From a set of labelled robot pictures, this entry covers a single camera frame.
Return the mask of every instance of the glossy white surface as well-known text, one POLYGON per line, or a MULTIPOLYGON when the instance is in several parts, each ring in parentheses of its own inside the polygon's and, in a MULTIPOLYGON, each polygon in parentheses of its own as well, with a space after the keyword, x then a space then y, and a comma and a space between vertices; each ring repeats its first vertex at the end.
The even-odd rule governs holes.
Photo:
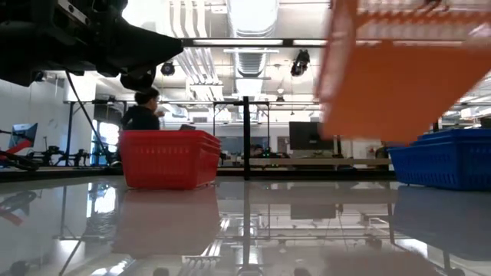
POLYGON ((490 210, 491 194, 395 182, 7 183, 0 275, 491 275, 490 210))

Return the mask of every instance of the computer screen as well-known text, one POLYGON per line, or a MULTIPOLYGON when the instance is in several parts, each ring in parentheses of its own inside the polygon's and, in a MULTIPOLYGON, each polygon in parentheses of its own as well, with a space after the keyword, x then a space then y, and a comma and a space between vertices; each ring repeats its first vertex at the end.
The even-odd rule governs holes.
POLYGON ((334 140, 323 140, 318 122, 290 122, 290 150, 333 150, 334 140))
POLYGON ((32 145, 34 146, 34 141, 37 132, 38 132, 38 123, 35 124, 23 123, 23 124, 13 125, 12 126, 13 134, 10 136, 8 147, 13 148, 17 146, 19 143, 24 142, 26 140, 25 137, 27 137, 32 142, 32 145))
POLYGON ((196 130, 196 127, 195 126, 186 125, 186 124, 182 124, 181 127, 179 128, 179 130, 196 130))

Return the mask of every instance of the white wall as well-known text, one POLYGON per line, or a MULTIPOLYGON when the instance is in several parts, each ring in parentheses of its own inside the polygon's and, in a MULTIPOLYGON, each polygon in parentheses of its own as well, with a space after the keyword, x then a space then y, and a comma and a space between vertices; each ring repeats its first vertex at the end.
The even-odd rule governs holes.
MULTIPOLYGON (((38 123, 33 149, 43 151, 43 137, 46 136, 49 146, 59 146, 65 151, 69 105, 63 103, 66 92, 62 80, 59 81, 58 86, 55 84, 53 81, 22 87, 0 80, 0 130, 10 131, 13 124, 38 123)), ((87 105, 86 108, 89 115, 93 117, 94 107, 87 105)), ((1 134, 0 148, 7 149, 9 139, 9 135, 1 134)), ((71 153, 75 153, 78 149, 90 148, 91 126, 82 110, 79 110, 73 120, 71 153)))

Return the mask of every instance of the security camera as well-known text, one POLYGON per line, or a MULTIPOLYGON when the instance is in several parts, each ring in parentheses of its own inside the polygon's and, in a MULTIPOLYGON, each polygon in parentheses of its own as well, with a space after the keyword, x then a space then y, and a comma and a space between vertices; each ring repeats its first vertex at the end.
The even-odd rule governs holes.
POLYGON ((164 62, 162 68, 160 68, 160 73, 164 76, 172 76, 176 73, 176 68, 174 64, 171 62, 164 62))
POLYGON ((310 63, 310 55, 307 50, 300 50, 297 58, 293 61, 290 74, 292 77, 300 77, 307 71, 307 65, 310 63))

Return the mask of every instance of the dark jacket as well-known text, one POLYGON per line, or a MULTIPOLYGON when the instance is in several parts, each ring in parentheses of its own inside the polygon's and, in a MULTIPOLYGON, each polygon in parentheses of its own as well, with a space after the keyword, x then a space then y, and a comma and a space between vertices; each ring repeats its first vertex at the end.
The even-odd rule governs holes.
POLYGON ((123 130, 159 130, 159 118, 146 107, 130 107, 121 119, 123 130))

